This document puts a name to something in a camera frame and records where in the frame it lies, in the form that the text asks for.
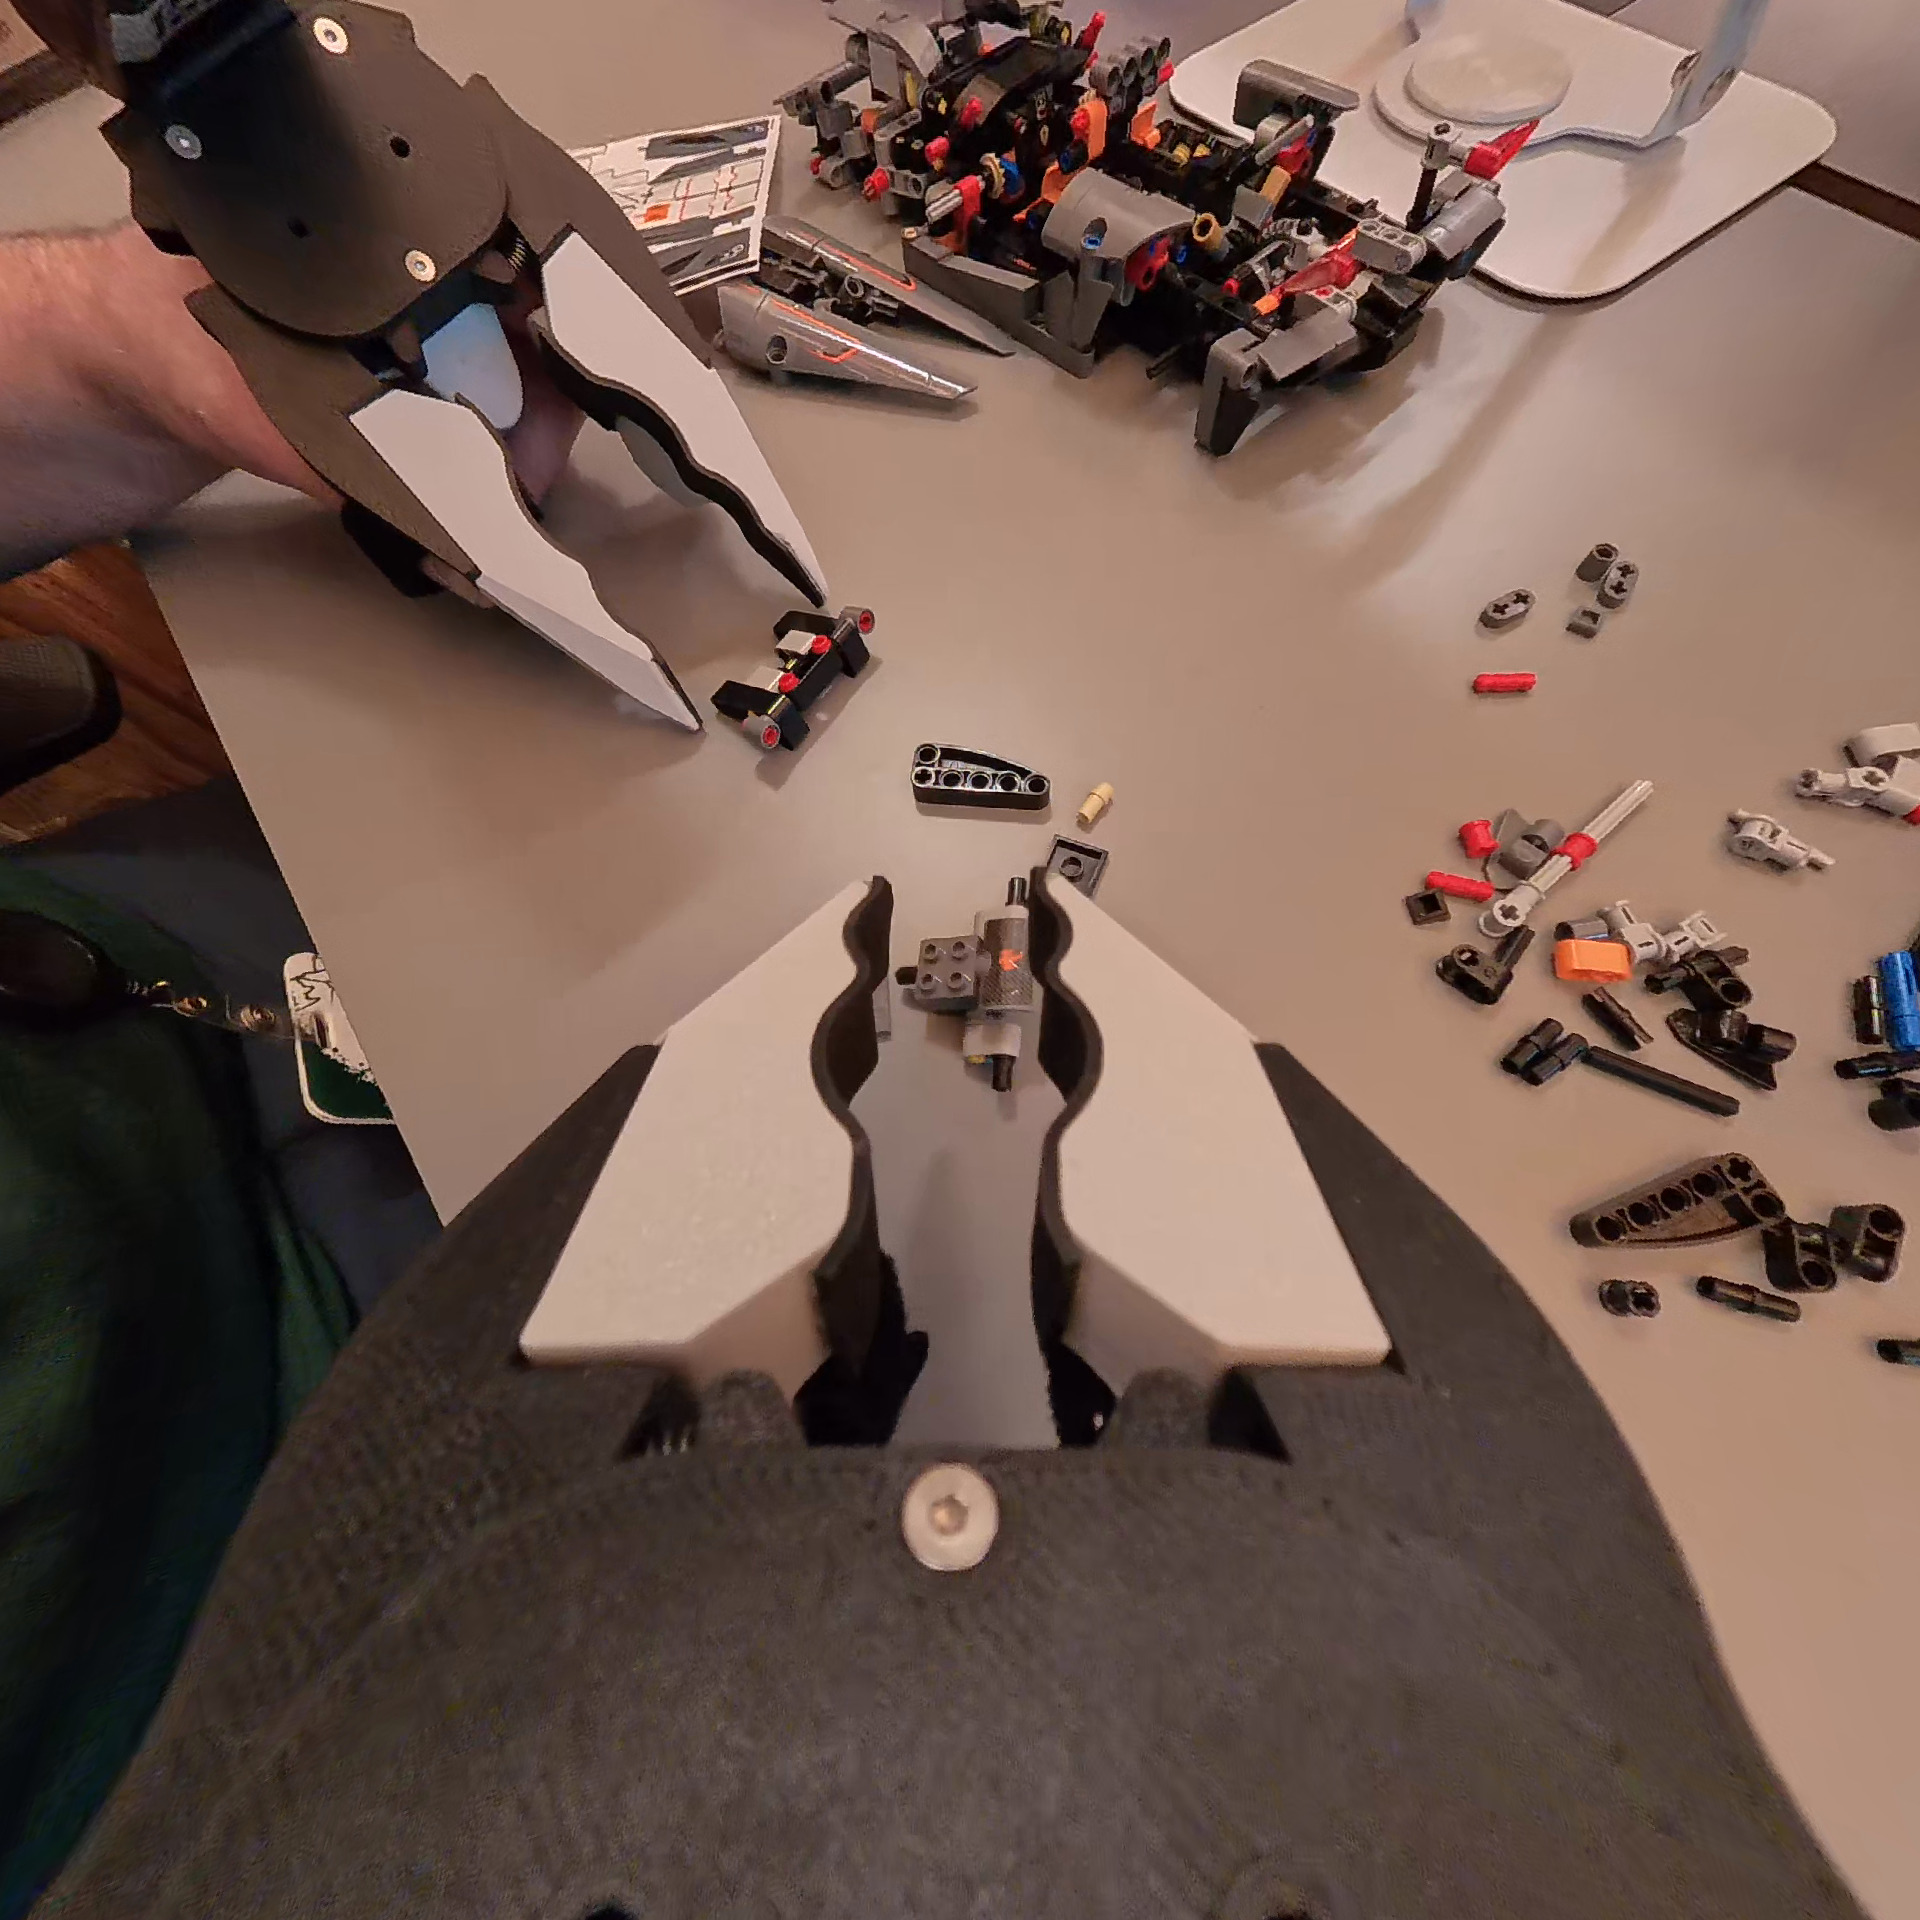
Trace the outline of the badge card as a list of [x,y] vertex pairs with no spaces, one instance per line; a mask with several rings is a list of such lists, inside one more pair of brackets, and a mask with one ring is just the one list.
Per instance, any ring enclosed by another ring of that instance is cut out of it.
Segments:
[[312,951],[291,953],[282,969],[286,1011],[294,1040],[294,1068],[303,1110],[332,1126],[392,1126],[367,1056],[346,1009]]

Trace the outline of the partly built lego vehicle model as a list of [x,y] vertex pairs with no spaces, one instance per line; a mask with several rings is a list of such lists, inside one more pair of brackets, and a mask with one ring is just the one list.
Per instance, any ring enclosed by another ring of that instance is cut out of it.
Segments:
[[811,174],[900,222],[902,270],[848,268],[853,318],[938,290],[1086,377],[1116,346],[1202,387],[1216,457],[1285,396],[1404,352],[1504,227],[1501,170],[1540,115],[1439,124],[1406,209],[1324,176],[1357,94],[1254,60],[1224,129],[1160,103],[1165,40],[1098,48],[1059,4],[827,4],[840,64],[779,106]]

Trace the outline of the person's green sweater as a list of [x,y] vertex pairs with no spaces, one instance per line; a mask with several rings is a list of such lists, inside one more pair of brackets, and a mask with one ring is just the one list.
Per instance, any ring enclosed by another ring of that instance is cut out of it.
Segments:
[[[154,926],[37,875],[122,969]],[[351,1330],[240,1040],[174,1015],[3,1031],[3,1906],[22,1915],[140,1747],[276,1443]]]

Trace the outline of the dark curved lego panel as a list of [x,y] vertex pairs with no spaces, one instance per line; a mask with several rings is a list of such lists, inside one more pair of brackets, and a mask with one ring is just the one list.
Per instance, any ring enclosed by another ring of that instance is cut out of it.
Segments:
[[997,358],[1014,346],[959,303],[902,266],[890,266],[800,218],[768,216],[760,227],[757,283],[861,327],[902,323],[934,330]]

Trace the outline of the long light grey lego axle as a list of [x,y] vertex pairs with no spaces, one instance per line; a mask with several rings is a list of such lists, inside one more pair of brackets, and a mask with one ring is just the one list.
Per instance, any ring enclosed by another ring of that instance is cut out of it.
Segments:
[[1479,931],[1487,940],[1500,940],[1523,929],[1548,894],[1578,873],[1597,846],[1645,806],[1650,793],[1653,783],[1631,783],[1581,827],[1559,835],[1526,873],[1516,873],[1510,886],[1495,890],[1495,899],[1479,913]]

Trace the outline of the person's left hand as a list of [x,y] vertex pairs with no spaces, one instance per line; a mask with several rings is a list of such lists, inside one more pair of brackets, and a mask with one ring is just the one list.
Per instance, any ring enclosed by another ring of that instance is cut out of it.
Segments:
[[4,239],[4,583],[128,538],[228,472],[340,506],[188,314],[205,282],[134,224]]

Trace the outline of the light grey lego pin connector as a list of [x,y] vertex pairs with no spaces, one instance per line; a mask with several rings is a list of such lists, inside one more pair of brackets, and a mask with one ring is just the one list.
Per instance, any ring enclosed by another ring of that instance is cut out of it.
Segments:
[[1602,908],[1600,923],[1612,942],[1628,950],[1636,968],[1650,969],[1664,969],[1726,944],[1726,934],[1704,913],[1656,929],[1643,921],[1630,904],[1615,900]]

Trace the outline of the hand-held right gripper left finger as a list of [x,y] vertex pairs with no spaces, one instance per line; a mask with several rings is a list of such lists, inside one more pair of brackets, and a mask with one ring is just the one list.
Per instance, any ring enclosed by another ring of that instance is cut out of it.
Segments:
[[894,890],[853,883],[644,1052],[532,1314],[532,1366],[773,1378],[815,1446],[884,1446],[924,1366],[853,1113]]

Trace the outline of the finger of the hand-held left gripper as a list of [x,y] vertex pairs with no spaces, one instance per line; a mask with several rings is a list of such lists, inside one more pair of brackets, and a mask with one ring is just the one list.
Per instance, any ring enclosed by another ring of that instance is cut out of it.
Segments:
[[652,716],[702,732],[702,716],[652,646],[608,612],[587,569],[530,515],[510,454],[478,409],[387,391],[351,414],[351,428],[463,554],[463,575],[492,606]]
[[663,492],[725,511],[771,567],[826,608],[827,578],[800,516],[646,247],[629,233],[608,260],[564,227],[542,260],[542,298],[530,334],[552,384],[621,434]]

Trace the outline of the sticker sheet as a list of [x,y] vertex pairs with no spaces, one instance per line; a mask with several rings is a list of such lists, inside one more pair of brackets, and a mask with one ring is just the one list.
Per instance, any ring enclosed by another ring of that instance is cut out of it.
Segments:
[[782,121],[682,129],[572,153],[624,209],[679,295],[757,274]]

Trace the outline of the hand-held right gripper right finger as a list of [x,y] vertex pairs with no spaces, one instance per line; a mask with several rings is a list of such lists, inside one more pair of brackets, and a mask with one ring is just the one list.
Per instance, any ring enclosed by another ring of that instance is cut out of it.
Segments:
[[1389,1335],[1253,1033],[1093,899],[1030,879],[1039,1152],[1030,1305],[1061,1443],[1176,1372],[1366,1367]]

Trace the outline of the grey lego subassembly orange print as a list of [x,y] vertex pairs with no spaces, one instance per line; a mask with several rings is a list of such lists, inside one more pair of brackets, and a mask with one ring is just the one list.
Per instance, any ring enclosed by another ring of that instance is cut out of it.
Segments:
[[1038,1009],[1026,900],[1026,879],[1011,879],[1006,904],[980,910],[971,934],[925,940],[919,959],[895,974],[912,1007],[959,1018],[966,1066],[986,1070],[1000,1095],[1014,1086]]

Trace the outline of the black lego subassembly red pins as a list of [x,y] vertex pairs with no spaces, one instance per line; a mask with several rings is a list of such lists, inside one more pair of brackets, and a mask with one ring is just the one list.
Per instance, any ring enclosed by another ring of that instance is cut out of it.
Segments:
[[711,697],[763,752],[794,752],[808,737],[808,712],[837,679],[855,679],[871,658],[876,612],[834,615],[797,608],[775,625],[775,673],[765,682],[725,682]]

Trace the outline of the white book stand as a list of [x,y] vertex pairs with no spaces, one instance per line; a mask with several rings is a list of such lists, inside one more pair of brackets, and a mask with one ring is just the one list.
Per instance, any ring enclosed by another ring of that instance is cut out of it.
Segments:
[[1720,4],[1694,52],[1557,3],[1300,3],[1176,62],[1171,98],[1231,131],[1267,60],[1355,91],[1326,174],[1404,209],[1429,134],[1483,140],[1536,119],[1501,170],[1504,230],[1479,273],[1523,298],[1612,295],[1760,202],[1832,144],[1808,97],[1746,79],[1767,4]]

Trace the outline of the light grey lego joint assembly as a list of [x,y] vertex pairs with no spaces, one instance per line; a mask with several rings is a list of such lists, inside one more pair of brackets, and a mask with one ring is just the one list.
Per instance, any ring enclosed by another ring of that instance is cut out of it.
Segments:
[[1868,728],[1843,743],[1846,766],[1838,774],[1804,771],[1792,783],[1799,801],[1823,801],[1850,810],[1874,810],[1909,825],[1918,824],[1918,726]]

